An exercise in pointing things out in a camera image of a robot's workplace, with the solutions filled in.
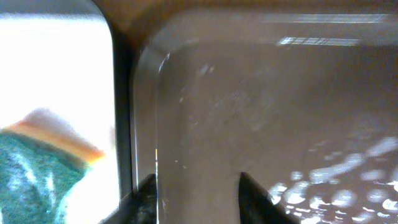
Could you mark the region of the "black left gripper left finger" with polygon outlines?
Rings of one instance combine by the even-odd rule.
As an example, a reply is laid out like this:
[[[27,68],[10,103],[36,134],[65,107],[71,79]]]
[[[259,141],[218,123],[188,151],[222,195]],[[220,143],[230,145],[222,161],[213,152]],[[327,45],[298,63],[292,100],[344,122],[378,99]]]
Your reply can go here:
[[[156,224],[157,183],[156,175],[149,174],[127,194],[109,217],[101,224]]]

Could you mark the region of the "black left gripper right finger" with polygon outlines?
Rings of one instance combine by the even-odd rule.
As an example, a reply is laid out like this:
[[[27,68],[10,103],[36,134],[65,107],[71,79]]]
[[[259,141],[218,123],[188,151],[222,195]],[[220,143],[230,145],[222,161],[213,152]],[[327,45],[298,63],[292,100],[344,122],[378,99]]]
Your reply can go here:
[[[274,205],[269,194],[247,172],[241,172],[238,184],[240,224],[297,224],[299,221]]]

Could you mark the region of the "green and yellow sponge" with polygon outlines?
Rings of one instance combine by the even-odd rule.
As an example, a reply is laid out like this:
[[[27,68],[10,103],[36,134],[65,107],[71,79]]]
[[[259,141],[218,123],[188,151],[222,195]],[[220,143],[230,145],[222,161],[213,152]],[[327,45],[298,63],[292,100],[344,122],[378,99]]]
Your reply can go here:
[[[1,223],[101,223],[118,206],[105,154],[49,109],[1,128]]]

